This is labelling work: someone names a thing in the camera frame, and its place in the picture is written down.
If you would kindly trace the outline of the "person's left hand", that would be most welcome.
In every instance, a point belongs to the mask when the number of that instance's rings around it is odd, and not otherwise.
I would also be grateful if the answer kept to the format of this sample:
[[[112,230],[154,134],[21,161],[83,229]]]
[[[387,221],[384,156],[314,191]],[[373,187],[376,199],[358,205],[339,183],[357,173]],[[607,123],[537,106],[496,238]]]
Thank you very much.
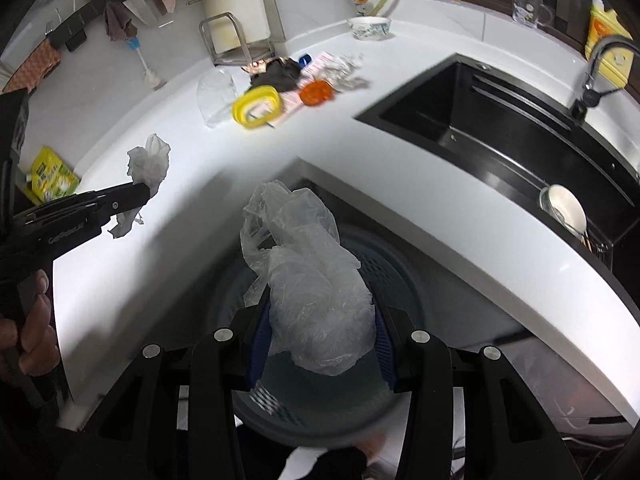
[[[37,377],[50,373],[61,359],[58,337],[52,322],[52,304],[48,297],[49,277],[43,270],[35,274],[35,299],[21,330],[13,321],[1,320],[1,356],[21,344],[24,352],[17,364],[27,376]]]

